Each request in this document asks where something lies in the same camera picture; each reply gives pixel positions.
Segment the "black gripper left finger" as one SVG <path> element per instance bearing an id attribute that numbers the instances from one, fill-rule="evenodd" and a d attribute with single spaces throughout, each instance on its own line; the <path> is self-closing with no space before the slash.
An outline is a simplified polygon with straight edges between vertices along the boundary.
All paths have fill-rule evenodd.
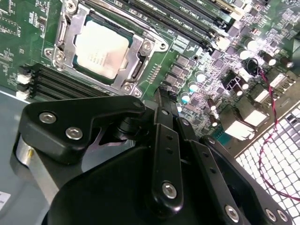
<path id="1" fill-rule="evenodd" d="M 51 206 L 72 179 L 122 153 L 145 149 L 150 191 L 175 199 L 179 207 L 179 134 L 166 93 L 157 89 L 150 101 L 127 95 L 31 103 L 22 111 L 15 157 Z"/>

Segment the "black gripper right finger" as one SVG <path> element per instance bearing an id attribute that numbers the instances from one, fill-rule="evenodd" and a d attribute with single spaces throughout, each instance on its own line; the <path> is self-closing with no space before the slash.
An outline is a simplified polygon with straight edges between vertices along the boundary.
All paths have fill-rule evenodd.
<path id="1" fill-rule="evenodd" d="M 206 225 L 291 225 L 292 218 L 211 136 L 198 138 L 191 124 L 179 116 L 177 96 L 166 97 L 184 153 L 199 174 L 212 207 L 204 214 Z"/>

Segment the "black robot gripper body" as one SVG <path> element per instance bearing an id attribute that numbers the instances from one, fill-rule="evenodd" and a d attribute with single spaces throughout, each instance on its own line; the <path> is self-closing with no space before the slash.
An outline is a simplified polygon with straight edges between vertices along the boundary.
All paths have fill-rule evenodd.
<path id="1" fill-rule="evenodd" d="M 192 164 L 181 166 L 183 196 L 179 207 L 165 195 L 150 191 L 145 149 L 131 150 L 72 179 L 55 196 L 47 214 L 49 225 L 205 225 L 212 207 L 202 177 Z"/>

